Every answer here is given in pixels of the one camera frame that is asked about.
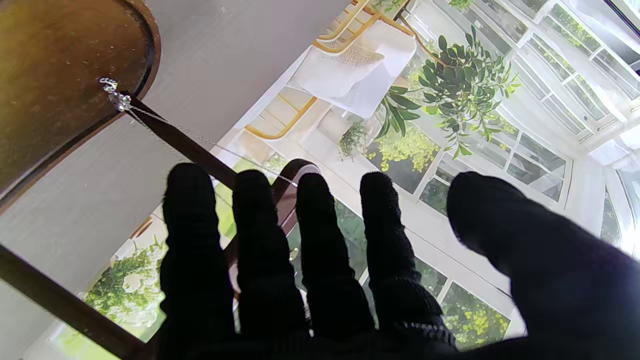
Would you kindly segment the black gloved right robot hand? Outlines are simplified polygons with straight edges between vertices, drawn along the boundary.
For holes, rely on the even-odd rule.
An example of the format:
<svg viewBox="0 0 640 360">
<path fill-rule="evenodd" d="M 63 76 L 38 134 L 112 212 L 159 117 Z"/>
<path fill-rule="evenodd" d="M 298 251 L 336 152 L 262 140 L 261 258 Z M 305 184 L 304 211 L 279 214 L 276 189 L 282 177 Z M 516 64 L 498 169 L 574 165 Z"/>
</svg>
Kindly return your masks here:
<svg viewBox="0 0 640 360">
<path fill-rule="evenodd" d="M 167 253 L 160 268 L 166 315 L 159 360 L 637 360 L 639 263 L 509 182 L 474 171 L 451 182 L 448 221 L 457 240 L 510 279 L 526 336 L 467 351 L 421 284 L 386 174 L 359 185 L 370 291 L 349 264 L 334 197 L 322 177 L 298 182 L 303 301 L 267 178 L 235 178 L 238 315 L 220 245 L 210 176 L 182 162 L 167 176 Z"/>
</svg>

